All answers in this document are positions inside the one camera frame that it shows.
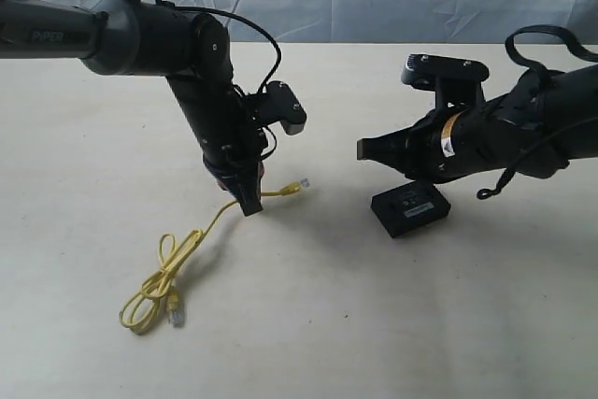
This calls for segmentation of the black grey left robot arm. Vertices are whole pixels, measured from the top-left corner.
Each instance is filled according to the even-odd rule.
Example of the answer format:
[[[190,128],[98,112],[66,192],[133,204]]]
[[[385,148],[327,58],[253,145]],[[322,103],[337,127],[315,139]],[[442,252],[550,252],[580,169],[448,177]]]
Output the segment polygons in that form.
[[[74,58],[98,75],[166,78],[207,169],[235,197],[257,195],[264,140],[233,84],[228,32],[211,14],[138,0],[1,0],[1,56]]]

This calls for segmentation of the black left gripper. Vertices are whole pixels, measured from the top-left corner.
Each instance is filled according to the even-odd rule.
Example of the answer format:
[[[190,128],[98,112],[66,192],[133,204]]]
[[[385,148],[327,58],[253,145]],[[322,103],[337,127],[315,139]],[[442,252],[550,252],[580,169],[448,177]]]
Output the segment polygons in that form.
[[[175,97],[204,153],[208,172],[235,197],[245,217],[261,212],[266,138],[234,85],[179,77]]]

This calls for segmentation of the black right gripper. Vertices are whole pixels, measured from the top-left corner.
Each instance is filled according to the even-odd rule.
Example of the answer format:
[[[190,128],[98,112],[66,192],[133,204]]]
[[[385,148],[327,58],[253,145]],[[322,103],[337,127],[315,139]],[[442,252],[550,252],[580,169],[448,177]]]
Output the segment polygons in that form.
[[[490,142],[494,117],[485,107],[452,107],[433,121],[357,142],[358,161],[406,165],[405,176],[429,182],[451,182],[495,168]]]

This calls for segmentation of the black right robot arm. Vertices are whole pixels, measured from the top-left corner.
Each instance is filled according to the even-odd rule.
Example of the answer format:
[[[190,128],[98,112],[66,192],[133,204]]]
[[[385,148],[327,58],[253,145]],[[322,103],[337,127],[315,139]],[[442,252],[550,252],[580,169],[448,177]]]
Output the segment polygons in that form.
[[[509,92],[487,100],[484,64],[410,55],[402,81],[434,93],[434,108],[410,127],[358,140],[357,159],[431,184],[500,170],[494,187],[477,192],[484,200],[516,174],[550,178],[573,160],[596,157],[596,66],[571,72],[527,67]]]

